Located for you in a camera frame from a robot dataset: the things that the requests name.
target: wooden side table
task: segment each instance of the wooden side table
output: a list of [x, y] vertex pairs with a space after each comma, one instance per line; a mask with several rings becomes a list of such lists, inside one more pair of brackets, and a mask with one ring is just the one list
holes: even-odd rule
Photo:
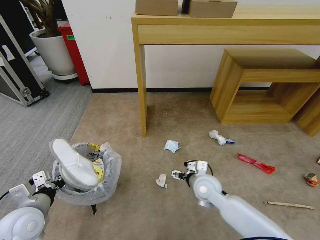
[[320, 131], [320, 88], [295, 115], [294, 119], [309, 136], [313, 137]]
[[[221, 123], [287, 123], [320, 87], [316, 60], [295, 49], [226, 49], [210, 100]], [[268, 90], [238, 90], [272, 82]]]
[[320, 44], [320, 6], [313, 5], [240, 5], [237, 6], [232, 18], [190, 18], [187, 14], [178, 16], [133, 14], [131, 23], [142, 137], [146, 136], [147, 124], [144, 45]]

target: white slipper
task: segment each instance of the white slipper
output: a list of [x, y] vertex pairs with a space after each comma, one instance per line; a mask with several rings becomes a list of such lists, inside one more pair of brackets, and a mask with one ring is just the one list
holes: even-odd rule
[[81, 187], [82, 190], [90, 190], [98, 184], [92, 162], [77, 153], [70, 144], [57, 138], [52, 141], [51, 148], [61, 164], [62, 178], [73, 187]]

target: floor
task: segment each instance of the floor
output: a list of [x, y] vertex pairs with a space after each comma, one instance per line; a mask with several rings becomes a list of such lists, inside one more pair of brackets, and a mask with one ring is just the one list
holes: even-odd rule
[[[78, 81], [56, 82], [40, 56], [28, 57], [50, 96], [22, 106], [0, 96], [0, 191], [32, 178], [40, 170], [51, 171], [49, 142], [70, 140], [92, 96], [90, 86]], [[15, 209], [9, 197], [0, 202], [0, 219]]]
[[[319, 239], [320, 191], [302, 176], [320, 176], [320, 135], [309, 137], [294, 122], [221, 125], [208, 93], [148, 93], [147, 123], [147, 137], [141, 138], [136, 93], [92, 96], [71, 143], [109, 142], [122, 156], [118, 187], [97, 206], [95, 216], [90, 207], [56, 199], [45, 240], [240, 239], [217, 209], [198, 206], [187, 184], [170, 177], [173, 169], [184, 170], [188, 160], [208, 161], [226, 192], [245, 199], [295, 240]], [[213, 129], [237, 143], [218, 145], [208, 136]], [[180, 142], [181, 149], [165, 151], [167, 139]], [[276, 171], [268, 175], [238, 160], [238, 152]], [[167, 174], [167, 190], [156, 185], [159, 174]], [[263, 201], [311, 205], [315, 210]]]

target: beige carpet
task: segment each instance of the beige carpet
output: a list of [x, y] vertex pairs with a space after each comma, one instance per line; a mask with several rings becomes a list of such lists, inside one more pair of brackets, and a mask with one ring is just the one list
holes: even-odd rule
[[[302, 176], [320, 177], [320, 135], [309, 137], [293, 122], [272, 125], [221, 125], [208, 93], [148, 94], [147, 138], [141, 138], [136, 93], [94, 94], [71, 140], [109, 142], [122, 156], [118, 188], [112, 198], [90, 207], [55, 200], [46, 240], [223, 239], [237, 234], [217, 209], [197, 205], [185, 182], [170, 177], [187, 160], [208, 161], [229, 194], [242, 197], [296, 240], [320, 236], [320, 189]], [[235, 145], [219, 146], [208, 133], [216, 129]], [[175, 154], [164, 151], [167, 139], [180, 142]], [[240, 152], [276, 167], [268, 175], [241, 162]], [[168, 190], [155, 179], [167, 174]], [[263, 201], [312, 205], [316, 210], [264, 205]]]

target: trash can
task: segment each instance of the trash can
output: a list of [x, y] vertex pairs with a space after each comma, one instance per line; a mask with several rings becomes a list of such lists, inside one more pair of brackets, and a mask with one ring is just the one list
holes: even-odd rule
[[[121, 170], [121, 156], [112, 150], [109, 143], [104, 143], [101, 146], [93, 143], [77, 143], [73, 144], [72, 148], [92, 162], [101, 159], [103, 179], [94, 189], [86, 192], [79, 192], [66, 184], [65, 187], [59, 189], [57, 197], [67, 203], [83, 206], [95, 205], [108, 200], [117, 188]], [[52, 179], [59, 176], [59, 162], [55, 160], [52, 166]]]
[[83, 64], [76, 40], [73, 36], [69, 22], [58, 27], [58, 30], [61, 32], [63, 39], [67, 45], [68, 52], [70, 54], [74, 68], [78, 74], [78, 78], [81, 85], [84, 86], [86, 83], [90, 84], [87, 71], [84, 67], [84, 64]]

